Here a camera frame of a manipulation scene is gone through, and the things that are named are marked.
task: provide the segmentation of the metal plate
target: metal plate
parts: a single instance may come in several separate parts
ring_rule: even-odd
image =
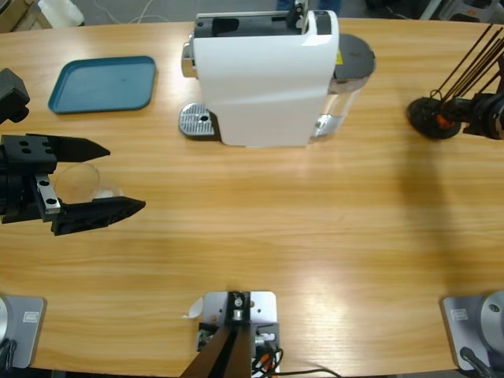
[[[203,299],[202,322],[221,326],[224,324],[228,302],[227,291],[212,291]],[[276,323],[276,295],[271,291],[252,291],[250,293],[250,322],[252,324]]]
[[[7,310],[7,304],[0,297],[0,343],[2,343],[4,337],[7,333],[7,320],[9,319],[9,311]]]
[[[463,347],[472,349],[483,363],[490,365],[488,352],[479,332],[480,309],[483,300],[482,295],[450,297],[443,300],[443,315],[451,337],[454,360],[463,370],[473,370],[473,367],[460,355]]]
[[[215,129],[210,120],[210,111],[201,103],[185,106],[180,112],[179,129],[188,137],[215,136]]]
[[[42,298],[4,297],[9,307],[6,338],[17,342],[13,367],[27,368],[35,356],[46,303]]]

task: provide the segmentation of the white paper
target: white paper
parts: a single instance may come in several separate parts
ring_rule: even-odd
[[[183,315],[183,319],[196,319],[203,312],[203,297],[200,297],[193,303],[191,308],[189,309],[189,313],[187,315]]]

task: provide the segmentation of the coffee machine lid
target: coffee machine lid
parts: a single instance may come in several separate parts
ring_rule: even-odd
[[[339,52],[334,71],[334,78],[338,82],[369,77],[375,67],[375,54],[366,41],[351,34],[339,35]]]

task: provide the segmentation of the black cable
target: black cable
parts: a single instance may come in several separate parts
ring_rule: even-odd
[[[492,368],[481,361],[473,352],[472,349],[464,346],[460,349],[461,357],[467,361],[483,378],[497,378],[497,375]]]
[[[316,372],[328,372],[335,376],[336,378],[342,378],[337,372],[333,372],[330,369],[319,368],[319,369],[311,369],[311,370],[300,370],[298,372],[268,372],[265,376],[300,376],[302,374],[314,374]]]
[[[337,372],[333,372],[327,368],[317,368],[317,369],[309,369],[309,370],[300,370],[294,372],[277,372],[276,368],[282,362],[282,358],[284,357],[284,350],[278,348],[274,350],[271,346],[265,348],[265,352],[262,355],[258,355],[254,362],[252,363],[252,376],[262,372],[260,378],[267,378],[270,376],[300,376],[303,374],[314,374],[316,372],[327,372],[334,376],[335,378],[342,378]]]

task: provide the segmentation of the orange component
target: orange component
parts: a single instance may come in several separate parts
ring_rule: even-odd
[[[451,120],[447,120],[441,114],[438,114],[437,116],[435,116],[435,120],[438,123],[438,125],[441,128],[445,129],[445,130],[447,130],[448,128],[452,128],[453,126],[455,126],[454,122],[452,122]]]

